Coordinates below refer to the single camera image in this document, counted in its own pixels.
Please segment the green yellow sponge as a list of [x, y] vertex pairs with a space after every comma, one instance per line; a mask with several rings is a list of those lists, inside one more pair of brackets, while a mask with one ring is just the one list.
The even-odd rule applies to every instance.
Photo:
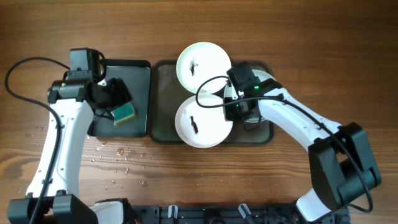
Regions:
[[132, 119], [136, 112], [131, 103], [125, 103], [122, 106], [112, 110], [114, 125], [119, 125], [125, 121]]

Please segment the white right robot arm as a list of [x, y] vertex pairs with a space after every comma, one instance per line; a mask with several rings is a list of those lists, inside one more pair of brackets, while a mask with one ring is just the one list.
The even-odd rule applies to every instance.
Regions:
[[307, 152], [312, 189], [296, 201], [308, 222], [345, 207], [365, 195], [373, 210], [370, 191], [381, 175], [365, 130], [356, 123], [343, 126], [298, 102], [272, 76], [261, 80], [246, 63], [226, 72], [233, 88], [243, 95], [232, 105], [247, 112], [258, 108], [261, 116], [291, 135]]

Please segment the white plate front stained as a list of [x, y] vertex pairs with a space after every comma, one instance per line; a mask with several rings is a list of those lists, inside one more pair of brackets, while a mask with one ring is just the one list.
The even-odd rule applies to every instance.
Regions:
[[200, 105], [218, 105], [223, 102], [216, 95], [199, 95], [185, 100], [175, 115], [175, 129], [186, 144], [208, 148], [223, 142], [230, 134], [233, 122], [225, 119], [224, 109], [204, 108]]

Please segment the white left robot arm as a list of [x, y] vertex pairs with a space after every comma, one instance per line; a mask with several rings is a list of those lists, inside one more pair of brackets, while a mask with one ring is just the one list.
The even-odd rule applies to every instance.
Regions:
[[49, 126], [39, 166], [23, 199], [11, 200], [11, 223], [126, 223], [128, 203], [112, 199], [87, 206], [80, 200], [83, 145], [95, 111], [110, 112], [131, 101], [120, 78], [107, 80], [105, 57], [95, 49], [70, 51], [70, 66], [47, 92]]

